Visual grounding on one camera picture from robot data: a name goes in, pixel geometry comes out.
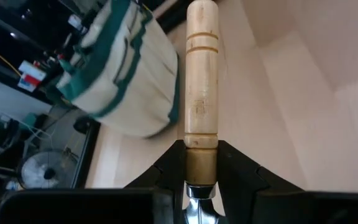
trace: black object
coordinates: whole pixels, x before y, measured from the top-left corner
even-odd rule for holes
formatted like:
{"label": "black object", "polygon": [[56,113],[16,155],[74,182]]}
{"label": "black object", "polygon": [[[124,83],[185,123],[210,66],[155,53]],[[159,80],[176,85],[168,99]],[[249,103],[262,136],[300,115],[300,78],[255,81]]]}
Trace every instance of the black object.
{"label": "black object", "polygon": [[82,153],[78,158],[77,169],[74,174],[73,182],[71,183],[73,189],[85,187],[88,171],[91,167],[94,148],[96,146],[96,141],[98,140],[99,129],[100,123],[92,120],[86,132]]}
{"label": "black object", "polygon": [[48,168],[47,170],[45,170],[45,173],[44,173],[45,180],[50,180],[55,176],[56,176],[56,171],[54,169]]}
{"label": "black object", "polygon": [[79,117],[75,120],[73,128],[75,129],[75,131],[78,131],[81,134],[86,134],[86,132],[90,128],[92,121],[93,119],[88,116]]}
{"label": "black object", "polygon": [[[1,206],[0,222],[184,223],[185,148],[176,141],[124,189],[16,193]],[[358,194],[303,191],[225,141],[218,184],[229,223],[358,223]]]}
{"label": "black object", "polygon": [[177,0],[157,18],[157,22],[166,34],[186,20],[187,8],[192,2],[192,0]]}

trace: green trim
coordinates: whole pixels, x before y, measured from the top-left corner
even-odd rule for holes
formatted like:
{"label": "green trim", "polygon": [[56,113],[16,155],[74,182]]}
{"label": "green trim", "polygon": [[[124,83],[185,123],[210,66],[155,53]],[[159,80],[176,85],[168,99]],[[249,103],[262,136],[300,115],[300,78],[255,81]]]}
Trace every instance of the green trim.
{"label": "green trim", "polygon": [[80,60],[84,60],[85,63],[89,62],[90,54],[93,51],[93,45],[90,45],[88,47],[81,47],[80,45],[76,45],[73,48],[74,52],[81,56]]}
{"label": "green trim", "polygon": [[179,55],[177,54],[177,60],[178,60],[178,69],[177,69],[177,78],[175,81],[175,95],[173,96],[173,104],[171,111],[168,114],[169,117],[169,123],[163,127],[160,131],[158,131],[155,134],[152,134],[151,136],[147,136],[146,138],[153,138],[154,136],[159,135],[160,133],[164,132],[168,128],[172,127],[176,122],[179,120],[179,100],[180,100],[180,61],[179,61]]}
{"label": "green trim", "polygon": [[124,98],[127,87],[136,73],[136,68],[141,58],[140,48],[142,47],[143,44],[143,36],[146,33],[146,24],[148,24],[153,19],[153,15],[151,14],[151,12],[143,10],[143,13],[144,15],[146,15],[146,18],[141,22],[142,27],[140,28],[140,31],[135,35],[134,39],[132,40],[131,45],[135,50],[135,54],[131,66],[129,67],[128,73],[124,79],[122,79],[117,83],[117,87],[118,87],[117,95],[110,101],[107,107],[105,107],[103,110],[97,113],[90,114],[90,116],[92,116],[93,118],[102,118],[107,114],[111,113],[111,111],[118,106],[118,104]]}
{"label": "green trim", "polygon": [[118,68],[118,71],[117,71],[117,75],[116,77],[114,78],[114,80],[112,81],[115,85],[117,85],[117,80],[118,80],[118,76],[119,74],[121,73],[121,70],[122,68],[124,68],[124,65],[125,65],[125,60],[127,58],[127,54],[128,54],[128,40],[127,38],[124,39],[124,44],[125,44],[125,51],[124,51],[124,56],[122,57],[122,60],[121,60],[121,64]]}
{"label": "green trim", "polygon": [[60,59],[59,64],[63,68],[63,70],[69,73],[70,75],[76,73],[77,71],[77,69],[74,66],[72,66],[69,62],[67,62],[64,59]]}
{"label": "green trim", "polygon": [[93,45],[89,62],[75,72],[67,85],[59,89],[68,101],[75,100],[86,91],[104,70],[111,46],[130,5],[130,0],[111,1],[111,14]]}

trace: workshop background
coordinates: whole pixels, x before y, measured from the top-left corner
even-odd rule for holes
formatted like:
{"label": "workshop background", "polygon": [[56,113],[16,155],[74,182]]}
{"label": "workshop background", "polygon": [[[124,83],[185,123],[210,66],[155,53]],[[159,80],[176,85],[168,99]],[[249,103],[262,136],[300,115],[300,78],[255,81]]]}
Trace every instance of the workshop background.
{"label": "workshop background", "polygon": [[[71,58],[105,3],[0,1],[0,56],[43,72],[25,80],[0,58],[0,201],[11,190],[56,186],[35,165],[51,158],[67,188],[124,187],[183,139],[184,85],[177,124],[151,139],[100,125],[47,91],[63,73],[58,59]],[[179,55],[180,83],[186,3],[144,1]],[[358,192],[358,2],[217,4],[219,139],[303,189]],[[224,213],[219,197],[214,203]]]}

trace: floor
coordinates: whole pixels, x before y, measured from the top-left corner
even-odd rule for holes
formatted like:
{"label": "floor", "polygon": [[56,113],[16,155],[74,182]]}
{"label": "floor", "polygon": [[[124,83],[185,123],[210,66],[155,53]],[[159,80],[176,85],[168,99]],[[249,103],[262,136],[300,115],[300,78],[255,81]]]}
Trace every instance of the floor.
{"label": "floor", "polygon": [[81,156],[86,135],[73,128],[77,118],[84,116],[81,110],[67,111],[66,108],[55,106],[50,112],[43,128],[50,126],[45,132],[52,136],[52,142],[46,134],[41,134],[44,141],[40,142],[40,151],[47,149],[65,150],[69,148],[77,157]]}
{"label": "floor", "polygon": [[[304,189],[358,192],[357,1],[218,6],[219,138]],[[183,67],[186,24],[168,37]],[[152,140],[102,126],[87,187],[135,179],[183,138],[181,118]]]}

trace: grooves on handle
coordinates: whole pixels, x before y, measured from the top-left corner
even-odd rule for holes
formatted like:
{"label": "grooves on handle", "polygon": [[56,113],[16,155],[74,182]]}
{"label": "grooves on handle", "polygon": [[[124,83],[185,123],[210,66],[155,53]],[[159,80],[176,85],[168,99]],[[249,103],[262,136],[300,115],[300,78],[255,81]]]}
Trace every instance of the grooves on handle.
{"label": "grooves on handle", "polygon": [[195,0],[187,10],[186,182],[216,183],[218,146],[218,7]]}

